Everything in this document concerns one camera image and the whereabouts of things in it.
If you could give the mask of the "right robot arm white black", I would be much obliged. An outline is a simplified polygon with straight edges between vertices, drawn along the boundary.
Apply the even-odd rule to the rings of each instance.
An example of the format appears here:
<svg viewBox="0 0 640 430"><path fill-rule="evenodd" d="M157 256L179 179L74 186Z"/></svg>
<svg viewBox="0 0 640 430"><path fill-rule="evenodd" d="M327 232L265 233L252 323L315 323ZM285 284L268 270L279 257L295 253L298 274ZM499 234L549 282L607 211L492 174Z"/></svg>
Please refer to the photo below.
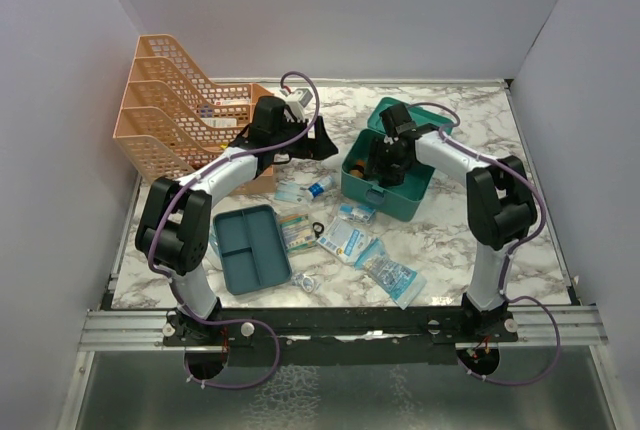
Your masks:
<svg viewBox="0 0 640 430"><path fill-rule="evenodd" d="M441 126L420 125L408 105L397 103L382 110L380 119L385 135L371 143L367 178L395 187L421 165L444 173L466 190L467 222L477 250L459 328L467 339L481 341L506 312L507 276L516 249L544 228L540 195L519 158L484 155L452 138L449 131L460 125L458 117Z"/></svg>

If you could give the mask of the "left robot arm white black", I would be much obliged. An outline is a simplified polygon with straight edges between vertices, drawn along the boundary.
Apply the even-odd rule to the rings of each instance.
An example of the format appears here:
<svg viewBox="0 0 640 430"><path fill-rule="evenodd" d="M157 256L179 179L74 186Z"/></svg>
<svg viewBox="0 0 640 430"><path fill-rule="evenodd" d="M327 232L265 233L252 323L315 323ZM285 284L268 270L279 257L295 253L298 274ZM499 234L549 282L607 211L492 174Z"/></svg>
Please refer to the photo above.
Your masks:
<svg viewBox="0 0 640 430"><path fill-rule="evenodd" d="M152 183L135 247L146 257L149 269L169 281L178 310L189 316L186 332L195 342L210 344L221 330L215 315L219 298L202 266L213 207L260 176L279 154L322 161L337 153L319 102L306 119L294 112L291 96L266 96L258 100L252 121L220 156L178 180L160 177Z"/></svg>

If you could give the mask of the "green medicine box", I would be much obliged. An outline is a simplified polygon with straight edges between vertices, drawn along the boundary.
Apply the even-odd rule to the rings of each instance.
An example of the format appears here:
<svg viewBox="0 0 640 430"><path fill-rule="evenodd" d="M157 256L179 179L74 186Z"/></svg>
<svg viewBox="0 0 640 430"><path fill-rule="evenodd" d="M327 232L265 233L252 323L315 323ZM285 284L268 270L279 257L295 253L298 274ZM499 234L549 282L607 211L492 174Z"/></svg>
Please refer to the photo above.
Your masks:
<svg viewBox="0 0 640 430"><path fill-rule="evenodd" d="M400 100L384 97L367 119L341 167L341 193L396 220L410 221L434 169L417 161L408 143L387 135L382 114Z"/></svg>

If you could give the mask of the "brown iodine bottle orange cap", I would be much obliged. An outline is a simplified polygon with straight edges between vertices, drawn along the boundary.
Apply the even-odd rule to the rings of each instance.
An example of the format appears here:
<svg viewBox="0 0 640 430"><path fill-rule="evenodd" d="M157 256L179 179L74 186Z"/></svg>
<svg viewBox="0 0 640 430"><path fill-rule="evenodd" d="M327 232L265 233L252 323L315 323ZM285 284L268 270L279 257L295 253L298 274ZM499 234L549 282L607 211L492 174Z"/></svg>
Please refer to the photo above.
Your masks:
<svg viewBox="0 0 640 430"><path fill-rule="evenodd" d="M349 174L356 178L363 179L365 177L365 164L363 162L356 163L350 170Z"/></svg>

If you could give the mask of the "small bottle blue cap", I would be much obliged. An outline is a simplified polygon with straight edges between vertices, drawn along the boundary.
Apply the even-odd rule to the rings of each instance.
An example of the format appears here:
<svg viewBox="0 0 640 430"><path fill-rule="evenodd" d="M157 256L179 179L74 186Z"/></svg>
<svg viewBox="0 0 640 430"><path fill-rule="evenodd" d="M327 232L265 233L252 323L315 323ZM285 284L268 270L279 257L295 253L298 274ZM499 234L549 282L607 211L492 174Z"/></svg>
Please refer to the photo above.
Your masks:
<svg viewBox="0 0 640 430"><path fill-rule="evenodd" d="M332 175L327 175L309 186L306 189L306 194L311 200L314 200L329 190L332 190L335 185L335 178Z"/></svg>

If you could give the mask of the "clear blue swab bag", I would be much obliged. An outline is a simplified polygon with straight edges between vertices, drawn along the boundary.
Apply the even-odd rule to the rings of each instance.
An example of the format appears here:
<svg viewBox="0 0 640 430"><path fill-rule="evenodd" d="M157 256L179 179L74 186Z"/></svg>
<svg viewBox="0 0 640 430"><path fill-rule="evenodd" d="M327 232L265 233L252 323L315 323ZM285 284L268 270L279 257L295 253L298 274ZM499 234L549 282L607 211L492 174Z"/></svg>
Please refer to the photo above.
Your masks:
<svg viewBox="0 0 640 430"><path fill-rule="evenodd" d="M415 270L394 261L384 244L375 238L356 260L354 267L370 278L405 310L426 285L426 279Z"/></svg>

